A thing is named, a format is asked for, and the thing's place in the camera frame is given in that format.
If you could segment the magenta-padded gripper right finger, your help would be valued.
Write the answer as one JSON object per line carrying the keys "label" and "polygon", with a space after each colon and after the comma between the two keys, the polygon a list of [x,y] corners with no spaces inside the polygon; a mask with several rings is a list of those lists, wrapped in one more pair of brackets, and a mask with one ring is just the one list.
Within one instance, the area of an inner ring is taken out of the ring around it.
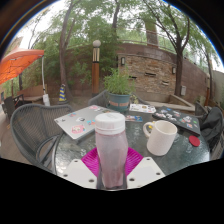
{"label": "magenta-padded gripper right finger", "polygon": [[132,148],[128,148],[125,174],[128,189],[143,187],[165,176],[152,157],[143,157]]}

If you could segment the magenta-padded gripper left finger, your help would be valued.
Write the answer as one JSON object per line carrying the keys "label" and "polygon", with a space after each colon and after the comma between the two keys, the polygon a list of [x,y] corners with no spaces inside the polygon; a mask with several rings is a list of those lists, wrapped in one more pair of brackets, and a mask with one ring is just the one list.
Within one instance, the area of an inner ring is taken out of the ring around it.
{"label": "magenta-padded gripper left finger", "polygon": [[97,149],[89,151],[81,159],[73,159],[62,177],[81,187],[95,189],[99,174],[99,160]]}

